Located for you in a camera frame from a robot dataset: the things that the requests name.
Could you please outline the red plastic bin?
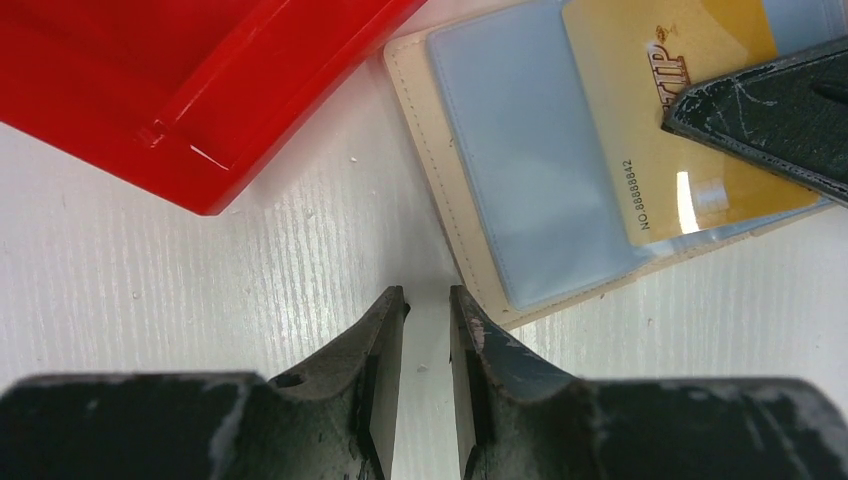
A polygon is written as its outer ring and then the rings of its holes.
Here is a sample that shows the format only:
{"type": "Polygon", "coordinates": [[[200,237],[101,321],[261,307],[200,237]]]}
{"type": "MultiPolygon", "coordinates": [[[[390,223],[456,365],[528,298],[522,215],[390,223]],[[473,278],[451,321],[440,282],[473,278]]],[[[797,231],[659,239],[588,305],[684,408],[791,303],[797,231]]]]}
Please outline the red plastic bin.
{"type": "Polygon", "coordinates": [[[1,119],[198,215],[225,209],[416,1],[5,1],[1,119]]]}

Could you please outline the yellow credit card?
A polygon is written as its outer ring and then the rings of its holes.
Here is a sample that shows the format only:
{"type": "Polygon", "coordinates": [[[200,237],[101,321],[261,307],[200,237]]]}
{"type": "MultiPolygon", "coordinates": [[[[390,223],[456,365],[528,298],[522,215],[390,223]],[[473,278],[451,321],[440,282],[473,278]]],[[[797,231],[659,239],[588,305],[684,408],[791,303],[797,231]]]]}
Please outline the yellow credit card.
{"type": "Polygon", "coordinates": [[[812,191],[663,131],[687,86],[773,59],[760,1],[571,1],[562,17],[629,240],[799,211],[812,191]]]}

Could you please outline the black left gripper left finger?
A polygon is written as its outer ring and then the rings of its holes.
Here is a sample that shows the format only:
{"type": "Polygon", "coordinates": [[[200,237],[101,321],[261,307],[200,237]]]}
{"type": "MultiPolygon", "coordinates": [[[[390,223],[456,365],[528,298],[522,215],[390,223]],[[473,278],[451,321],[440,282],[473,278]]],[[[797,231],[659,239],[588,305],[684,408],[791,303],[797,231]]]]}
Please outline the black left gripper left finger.
{"type": "Polygon", "coordinates": [[[265,379],[250,371],[51,374],[1,397],[5,479],[387,479],[403,289],[265,379]]]}

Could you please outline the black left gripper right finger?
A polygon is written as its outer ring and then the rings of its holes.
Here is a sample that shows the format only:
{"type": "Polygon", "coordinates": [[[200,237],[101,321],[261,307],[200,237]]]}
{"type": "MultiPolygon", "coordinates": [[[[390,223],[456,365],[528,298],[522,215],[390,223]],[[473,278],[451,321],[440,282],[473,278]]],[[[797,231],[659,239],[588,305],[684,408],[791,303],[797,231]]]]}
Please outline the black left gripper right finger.
{"type": "Polygon", "coordinates": [[[465,479],[843,479],[847,424],[792,378],[588,380],[450,290],[465,479]]]}

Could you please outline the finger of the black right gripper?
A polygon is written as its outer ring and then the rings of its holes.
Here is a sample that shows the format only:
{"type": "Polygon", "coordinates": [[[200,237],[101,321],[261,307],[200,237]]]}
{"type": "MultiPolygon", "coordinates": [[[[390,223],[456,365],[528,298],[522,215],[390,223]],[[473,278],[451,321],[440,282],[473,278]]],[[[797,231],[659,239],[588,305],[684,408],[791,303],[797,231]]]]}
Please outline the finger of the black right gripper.
{"type": "Polygon", "coordinates": [[[847,39],[685,88],[661,127],[847,204],[847,39]]]}

